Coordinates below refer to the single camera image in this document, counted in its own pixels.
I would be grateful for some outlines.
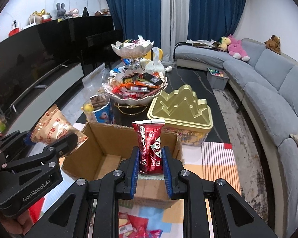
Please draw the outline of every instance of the sofa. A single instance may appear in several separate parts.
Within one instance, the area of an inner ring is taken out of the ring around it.
[[[275,233],[289,238],[298,227],[298,62],[278,55],[252,39],[242,47],[246,63],[228,53],[178,46],[177,66],[223,69],[229,85],[245,107],[264,149],[275,197]]]

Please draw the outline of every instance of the sofa cushion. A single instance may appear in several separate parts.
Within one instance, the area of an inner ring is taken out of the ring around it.
[[[241,45],[243,49],[246,51],[247,55],[250,57],[248,64],[254,68],[258,61],[258,58],[266,49],[266,46],[264,44],[256,44],[254,42],[248,41],[247,39],[242,39]]]
[[[245,85],[244,92],[277,147],[290,134],[298,134],[298,117],[281,95],[253,82]]]
[[[277,90],[267,80],[265,80],[263,76],[256,72],[252,66],[243,61],[236,59],[225,61],[223,63],[223,67],[242,89],[248,82],[255,82],[274,92],[277,92]]]
[[[193,46],[178,46],[174,51],[176,59],[197,61],[223,69],[226,60],[234,59],[229,53]]]
[[[298,67],[293,67],[287,74],[279,94],[287,100],[298,116]]]
[[[267,79],[271,85],[279,90],[293,66],[294,63],[281,55],[266,49],[262,52],[254,69]]]
[[[286,237],[290,237],[298,227],[298,148],[294,140],[284,140],[278,147],[278,154],[287,192]]]

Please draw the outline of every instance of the blue curtain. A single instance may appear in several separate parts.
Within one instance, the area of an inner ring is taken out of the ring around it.
[[[188,39],[220,40],[233,34],[246,0],[190,0]]]
[[[160,47],[161,0],[106,0],[116,29],[122,29],[125,39],[154,41]]]

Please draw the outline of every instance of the finger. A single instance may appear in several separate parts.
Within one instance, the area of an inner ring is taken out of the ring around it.
[[[30,212],[27,210],[26,212],[23,212],[21,215],[18,216],[17,221],[20,223],[20,225],[24,225],[25,222],[31,218]]]
[[[22,226],[22,234],[25,235],[31,229],[32,226],[33,226],[32,219],[29,218]]]
[[[12,218],[0,216],[0,222],[4,229],[11,234],[22,234],[23,232],[21,225]]]

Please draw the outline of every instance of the white curtain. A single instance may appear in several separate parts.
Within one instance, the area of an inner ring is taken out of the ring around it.
[[[164,62],[173,61],[178,42],[186,41],[190,0],[161,0],[161,49]]]

